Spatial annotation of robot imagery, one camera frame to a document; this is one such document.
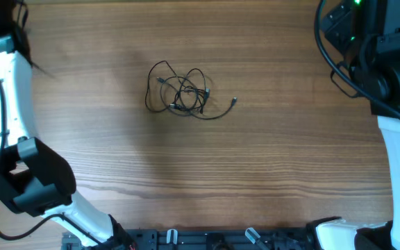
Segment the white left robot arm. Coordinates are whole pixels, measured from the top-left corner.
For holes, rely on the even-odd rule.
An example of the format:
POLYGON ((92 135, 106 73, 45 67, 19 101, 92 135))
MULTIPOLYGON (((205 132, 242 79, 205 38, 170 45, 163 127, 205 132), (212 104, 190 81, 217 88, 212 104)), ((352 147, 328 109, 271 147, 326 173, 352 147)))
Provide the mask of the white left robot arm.
MULTIPOLYGON (((12 213, 60 224, 85 248, 134 249, 121 224, 77 191, 69 163, 38 137, 27 18, 25 2, 0 1, 0 201, 12 213)), ((11 240, 1 229, 0 238, 11 240)))

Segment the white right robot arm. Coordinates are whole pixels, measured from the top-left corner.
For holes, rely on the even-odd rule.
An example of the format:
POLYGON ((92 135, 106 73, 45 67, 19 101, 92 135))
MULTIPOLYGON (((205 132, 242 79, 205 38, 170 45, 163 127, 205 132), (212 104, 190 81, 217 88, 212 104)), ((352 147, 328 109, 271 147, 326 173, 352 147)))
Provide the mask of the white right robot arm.
POLYGON ((387 151, 393 216, 363 224, 336 217, 312 227, 318 249, 400 249, 400 1, 341 1, 328 12, 317 5, 317 48, 334 85, 369 101, 387 151))

